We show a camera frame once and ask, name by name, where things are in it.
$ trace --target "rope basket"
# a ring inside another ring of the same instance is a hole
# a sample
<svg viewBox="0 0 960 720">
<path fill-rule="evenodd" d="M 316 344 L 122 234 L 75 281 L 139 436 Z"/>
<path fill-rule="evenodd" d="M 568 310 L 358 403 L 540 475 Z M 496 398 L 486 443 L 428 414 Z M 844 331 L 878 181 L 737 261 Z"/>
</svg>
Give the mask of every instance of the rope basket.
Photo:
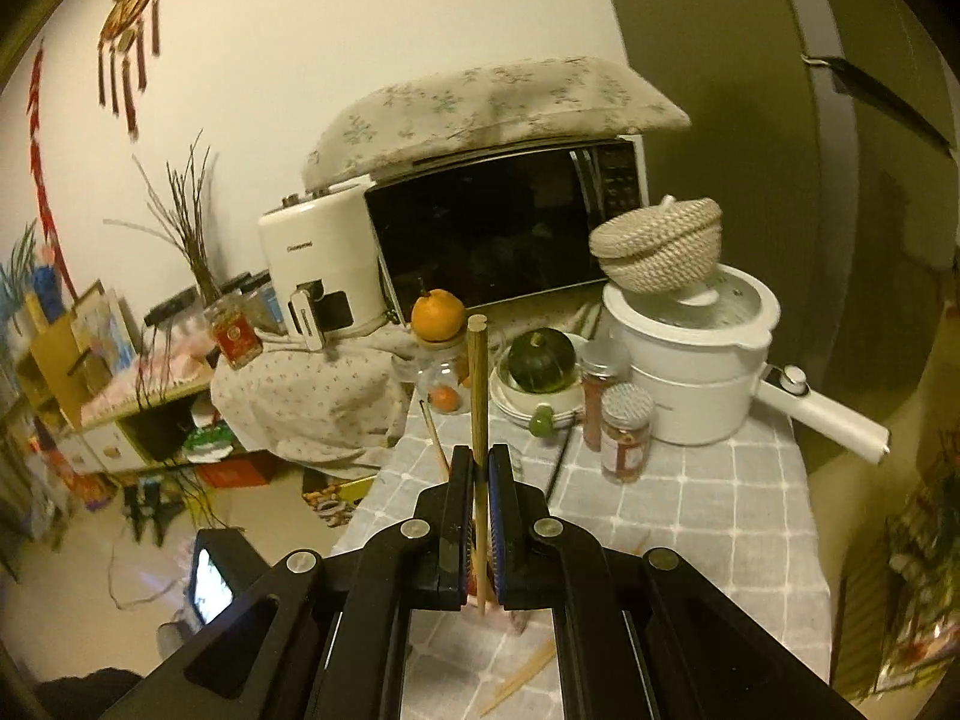
<svg viewBox="0 0 960 720">
<path fill-rule="evenodd" d="M 720 260 L 720 206 L 708 197 L 618 215 L 590 233 L 590 252 L 613 283 L 634 293 L 678 290 Z"/>
</svg>

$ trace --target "checkered tablecloth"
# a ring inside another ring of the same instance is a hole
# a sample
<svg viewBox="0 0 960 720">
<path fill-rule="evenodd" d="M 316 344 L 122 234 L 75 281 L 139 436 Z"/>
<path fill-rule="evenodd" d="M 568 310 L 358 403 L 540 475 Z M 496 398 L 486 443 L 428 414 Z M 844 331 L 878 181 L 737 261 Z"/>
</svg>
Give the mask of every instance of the checkered tablecloth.
<svg viewBox="0 0 960 720">
<path fill-rule="evenodd" d="M 469 445 L 469 415 L 437 416 L 448 452 Z M 491 443 L 505 442 L 519 481 L 545 488 L 558 447 L 534 439 L 491 410 Z M 643 541 L 675 549 L 770 635 L 824 680 L 829 672 L 829 589 L 817 557 L 803 458 L 785 416 L 756 406 L 731 439 L 704 447 L 655 442 L 640 480 L 615 485 L 579 429 L 551 512 L 589 530 L 603 546 L 630 552 Z M 411 517 L 421 490 L 440 483 L 435 450 L 416 403 L 394 457 L 335 552 L 357 549 L 374 533 Z M 455 613 L 415 611 L 403 693 L 404 718 L 477 717 L 501 680 L 546 637 L 547 611 L 517 637 Z M 488 718 L 563 716 L 556 660 Z"/>
</svg>

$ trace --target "red box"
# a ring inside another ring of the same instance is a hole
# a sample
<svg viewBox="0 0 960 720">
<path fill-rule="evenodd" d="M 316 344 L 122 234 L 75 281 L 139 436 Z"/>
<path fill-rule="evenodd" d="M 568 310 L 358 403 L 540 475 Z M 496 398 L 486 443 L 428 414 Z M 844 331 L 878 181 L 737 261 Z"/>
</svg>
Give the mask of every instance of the red box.
<svg viewBox="0 0 960 720">
<path fill-rule="evenodd" d="M 211 488 L 255 488 L 269 485 L 281 463 L 277 455 L 263 450 L 197 466 L 196 471 Z"/>
</svg>

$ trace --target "red hanging decoration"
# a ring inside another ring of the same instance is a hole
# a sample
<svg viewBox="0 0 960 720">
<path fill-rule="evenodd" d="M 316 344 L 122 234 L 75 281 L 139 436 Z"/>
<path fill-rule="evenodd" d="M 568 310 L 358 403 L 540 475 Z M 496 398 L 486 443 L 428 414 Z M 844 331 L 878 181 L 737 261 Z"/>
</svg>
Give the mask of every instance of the red hanging decoration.
<svg viewBox="0 0 960 720">
<path fill-rule="evenodd" d="M 136 126 L 136 108 L 133 104 L 133 94 L 131 91 L 130 79 L 130 59 L 128 52 L 136 44 L 136 71 L 137 88 L 141 92 L 147 88 L 147 59 L 146 47 L 144 45 L 146 36 L 144 34 L 146 25 L 143 14 L 151 8 L 151 28 L 152 28 L 152 54 L 160 56 L 160 0 L 113 0 L 113 7 L 100 30 L 100 39 L 97 50 L 102 55 L 103 45 L 110 45 L 110 102 L 113 106 L 114 116 L 119 116 L 120 106 L 117 98 L 116 88 L 116 51 L 123 55 L 122 74 L 124 91 L 124 110 L 127 116 L 127 132 L 131 138 L 136 141 L 138 129 Z M 101 87 L 100 105 L 106 106 L 105 95 L 103 94 L 103 60 L 100 60 L 100 79 Z"/>
<path fill-rule="evenodd" d="M 47 201 L 47 189 L 43 185 L 43 167 L 40 164 L 40 142 L 37 141 L 40 135 L 40 69 L 43 64 L 43 43 L 37 50 L 37 56 L 34 57 L 34 69 L 30 76 L 30 92 L 27 94 L 27 118 L 30 122 L 30 174 L 34 177 L 34 183 L 37 185 L 37 208 L 40 211 L 40 226 L 43 229 L 43 239 L 48 247 L 54 252 L 54 266 L 59 271 L 61 278 L 64 279 L 67 291 L 71 298 L 77 299 L 77 291 L 73 287 L 73 281 L 66 269 L 64 252 L 59 245 L 59 238 L 56 235 L 56 223 L 54 222 L 53 212 L 50 210 L 50 203 Z"/>
</svg>

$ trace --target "metal screw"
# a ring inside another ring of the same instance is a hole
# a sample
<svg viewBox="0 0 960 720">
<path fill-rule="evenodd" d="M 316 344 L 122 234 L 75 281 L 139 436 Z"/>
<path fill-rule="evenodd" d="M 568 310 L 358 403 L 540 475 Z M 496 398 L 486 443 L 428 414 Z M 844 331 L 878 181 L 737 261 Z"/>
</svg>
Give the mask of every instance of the metal screw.
<svg viewBox="0 0 960 720">
<path fill-rule="evenodd" d="M 652 567 L 661 571 L 672 571 L 680 565 L 680 556 L 672 549 L 667 549 L 666 547 L 658 547 L 651 550 L 647 556 L 647 560 L 649 560 Z"/>
<path fill-rule="evenodd" d="M 430 523 L 424 519 L 408 519 L 400 526 L 406 538 L 423 538 L 430 533 Z"/>
<path fill-rule="evenodd" d="M 544 517 L 534 523 L 534 533 L 543 538 L 555 538 L 563 533 L 563 522 L 553 517 Z"/>
<path fill-rule="evenodd" d="M 305 574 L 317 564 L 317 556 L 312 552 L 294 552 L 287 557 L 287 568 L 295 574 Z"/>
</svg>

